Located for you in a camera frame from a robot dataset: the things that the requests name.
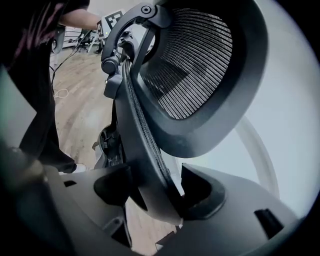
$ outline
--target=person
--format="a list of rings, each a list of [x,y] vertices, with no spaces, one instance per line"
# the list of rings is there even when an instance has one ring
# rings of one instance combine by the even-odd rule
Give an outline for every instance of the person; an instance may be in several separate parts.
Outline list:
[[[50,81],[51,45],[58,24],[97,30],[99,16],[87,11],[90,0],[11,1],[8,10],[19,20],[2,61],[12,81],[36,111],[20,148],[59,172],[85,171],[59,148],[55,100]]]

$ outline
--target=person's hand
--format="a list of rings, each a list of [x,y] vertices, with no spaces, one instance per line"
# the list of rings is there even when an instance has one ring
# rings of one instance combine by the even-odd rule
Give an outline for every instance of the person's hand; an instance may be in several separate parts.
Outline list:
[[[87,10],[78,9],[61,16],[59,23],[73,28],[97,30],[97,22],[100,20],[101,17],[88,12]]]

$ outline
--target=screw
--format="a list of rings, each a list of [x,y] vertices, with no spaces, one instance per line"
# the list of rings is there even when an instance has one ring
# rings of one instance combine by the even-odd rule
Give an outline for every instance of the screw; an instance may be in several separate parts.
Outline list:
[[[151,8],[147,5],[145,5],[141,8],[141,12],[143,12],[144,14],[149,14],[149,13],[151,13]]]

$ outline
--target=chair backrest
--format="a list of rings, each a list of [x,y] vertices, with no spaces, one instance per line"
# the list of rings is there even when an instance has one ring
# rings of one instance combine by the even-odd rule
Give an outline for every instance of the chair backrest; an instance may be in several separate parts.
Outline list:
[[[263,16],[253,0],[169,1],[170,27],[134,83],[157,145],[190,158],[215,147],[241,119],[267,55]]]

